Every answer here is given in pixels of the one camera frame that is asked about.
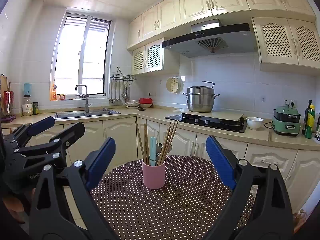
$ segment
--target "pot handle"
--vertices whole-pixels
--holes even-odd
[[[213,82],[210,82],[210,81],[203,81],[204,83],[211,83],[212,84],[212,87],[211,88],[213,88],[214,87],[214,83]]]

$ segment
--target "round table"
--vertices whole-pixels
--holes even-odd
[[[218,219],[231,190],[212,162],[195,156],[166,158],[165,185],[143,185],[141,160],[128,162],[103,177],[92,197],[122,240],[200,239]],[[250,194],[237,227],[246,224]]]

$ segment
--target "green appliance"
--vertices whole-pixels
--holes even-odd
[[[297,136],[300,132],[300,114],[289,105],[278,106],[273,110],[272,128],[275,133],[287,136]]]

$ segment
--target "stainless steel sink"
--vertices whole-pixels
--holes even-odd
[[[73,111],[73,112],[61,112],[54,115],[55,119],[66,119],[66,118],[77,118],[77,117],[88,117],[88,116],[97,116],[97,115],[109,115],[109,114],[120,114],[119,112],[110,110],[110,109],[96,109],[90,110],[89,113],[85,111]]]

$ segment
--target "faucet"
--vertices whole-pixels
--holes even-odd
[[[88,87],[87,85],[83,85],[83,84],[77,84],[76,85],[76,90],[78,87],[85,87],[85,112],[88,113],[89,112],[89,106],[91,106],[92,104],[88,104],[88,97],[90,95],[88,95]]]

